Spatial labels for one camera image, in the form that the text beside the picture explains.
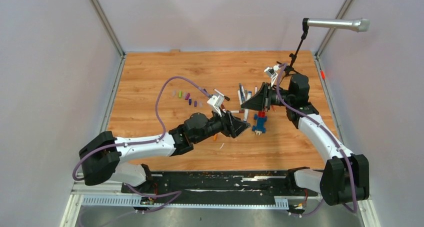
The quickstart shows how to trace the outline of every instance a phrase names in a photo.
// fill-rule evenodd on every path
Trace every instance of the blue toy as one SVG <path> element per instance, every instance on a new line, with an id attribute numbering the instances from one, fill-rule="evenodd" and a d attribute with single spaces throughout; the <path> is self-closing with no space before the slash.
<path id="1" fill-rule="evenodd" d="M 253 119 L 256 121 L 256 125 L 252 126 L 252 131 L 254 131 L 257 135 L 262 133 L 265 134 L 267 129 L 264 127 L 264 124 L 268 119 L 268 117 L 265 116 L 265 111 L 259 111 L 257 114 L 255 113 Z"/>

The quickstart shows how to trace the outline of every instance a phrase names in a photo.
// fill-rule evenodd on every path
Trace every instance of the marker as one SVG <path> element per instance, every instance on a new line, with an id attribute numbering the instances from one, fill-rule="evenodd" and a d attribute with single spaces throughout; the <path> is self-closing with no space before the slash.
<path id="1" fill-rule="evenodd" d="M 238 83 L 238 87 L 240 88 L 241 102 L 244 103 L 245 102 L 245 89 L 243 88 L 242 83 Z"/>
<path id="2" fill-rule="evenodd" d="M 247 92 L 247 100 L 249 100 L 251 97 L 252 97 L 252 92 L 251 91 Z M 247 108 L 247 109 L 244 110 L 244 119 L 243 119 L 243 121 L 244 122 L 247 122 L 248 121 L 248 117 L 249 117 L 249 109 Z"/>
<path id="3" fill-rule="evenodd" d="M 231 110 L 230 112 L 231 112 L 231 114 L 242 114 L 245 111 L 244 110 Z"/>
<path id="4" fill-rule="evenodd" d="M 241 94 L 240 94 L 240 89 L 239 89 L 239 90 L 237 90 L 237 94 L 238 94 L 238 101 L 240 101 L 240 105 L 242 105 L 242 104 L 243 104 L 243 102 L 242 102 L 242 96 L 241 96 Z"/>

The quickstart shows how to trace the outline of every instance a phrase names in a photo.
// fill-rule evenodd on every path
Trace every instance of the white cable clip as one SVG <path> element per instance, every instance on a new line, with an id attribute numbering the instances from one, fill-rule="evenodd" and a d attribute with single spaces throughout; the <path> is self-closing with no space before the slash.
<path id="1" fill-rule="evenodd" d="M 217 113 L 220 117 L 222 117 L 221 113 L 221 105 L 224 102 L 225 96 L 219 92 L 216 88 L 213 89 L 215 94 L 212 94 L 210 98 L 207 101 L 207 104 L 210 106 L 210 108 L 213 110 L 213 112 Z"/>

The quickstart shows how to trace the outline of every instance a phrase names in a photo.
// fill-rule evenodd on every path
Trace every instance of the microphone stand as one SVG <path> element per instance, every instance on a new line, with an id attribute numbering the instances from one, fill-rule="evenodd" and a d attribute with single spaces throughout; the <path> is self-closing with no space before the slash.
<path id="1" fill-rule="evenodd" d="M 303 21 L 302 21 L 302 29 L 303 29 L 303 34 L 302 34 L 302 36 L 300 37 L 300 43 L 299 43 L 299 46 L 297 47 L 297 50 L 296 50 L 296 53 L 291 53 L 290 55 L 289 55 L 289 57 L 291 58 L 291 62 L 290 62 L 290 64 L 289 65 L 287 65 L 286 67 L 285 67 L 285 70 L 284 70 L 284 72 L 285 72 L 285 75 L 286 76 L 288 76 L 289 75 L 289 73 L 291 72 L 291 71 L 293 71 L 293 72 L 295 72 L 295 73 L 299 73 L 299 72 L 297 72 L 294 68 L 293 68 L 293 64 L 295 63 L 295 61 L 296 61 L 296 58 L 298 57 L 298 53 L 299 53 L 299 50 L 300 50 L 300 48 L 301 48 L 301 46 L 302 46 L 302 43 L 304 42 L 304 40 L 306 39 L 306 36 L 308 35 L 308 30 L 309 30 L 309 26 L 308 26 L 308 20 L 309 20 L 309 18 L 304 18 L 303 19 Z"/>

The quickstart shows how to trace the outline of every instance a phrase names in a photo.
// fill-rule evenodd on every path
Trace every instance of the white bracket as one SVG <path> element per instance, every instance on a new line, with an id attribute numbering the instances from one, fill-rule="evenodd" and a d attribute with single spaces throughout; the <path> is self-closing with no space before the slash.
<path id="1" fill-rule="evenodd" d="M 207 100 L 207 104 L 210 106 L 213 112 L 217 113 L 220 117 L 222 117 L 223 115 L 221 113 L 221 105 L 224 102 L 225 96 L 216 88 L 213 90 L 216 93 L 212 94 L 212 96 Z"/>
<path id="2" fill-rule="evenodd" d="M 276 64 L 273 67 L 266 67 L 263 72 L 271 78 L 271 86 L 273 86 L 277 80 L 277 71 L 280 69 L 280 65 Z"/>

